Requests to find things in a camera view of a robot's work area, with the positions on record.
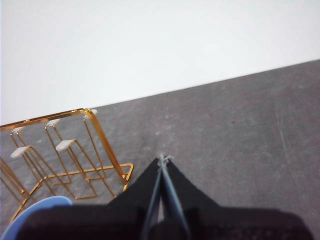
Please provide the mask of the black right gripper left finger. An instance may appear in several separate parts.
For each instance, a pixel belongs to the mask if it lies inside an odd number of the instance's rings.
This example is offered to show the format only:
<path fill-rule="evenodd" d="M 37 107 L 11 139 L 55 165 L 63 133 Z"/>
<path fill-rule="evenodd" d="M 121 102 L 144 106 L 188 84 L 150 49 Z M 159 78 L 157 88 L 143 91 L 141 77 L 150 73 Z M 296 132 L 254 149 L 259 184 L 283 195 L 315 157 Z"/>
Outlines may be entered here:
<path fill-rule="evenodd" d="M 158 175 L 155 158 L 138 179 L 107 204 L 58 205 L 26 218 L 18 240 L 115 240 L 140 236 Z"/>

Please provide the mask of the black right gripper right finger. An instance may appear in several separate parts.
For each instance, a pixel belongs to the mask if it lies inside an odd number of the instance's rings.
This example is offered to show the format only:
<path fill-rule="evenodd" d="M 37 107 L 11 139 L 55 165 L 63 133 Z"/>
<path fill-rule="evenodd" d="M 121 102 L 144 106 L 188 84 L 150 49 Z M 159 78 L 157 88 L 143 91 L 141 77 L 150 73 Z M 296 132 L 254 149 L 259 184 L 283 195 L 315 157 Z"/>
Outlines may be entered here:
<path fill-rule="evenodd" d="M 270 208 L 228 207 L 198 189 L 170 160 L 166 165 L 194 240 L 312 240 L 297 215 Z"/>

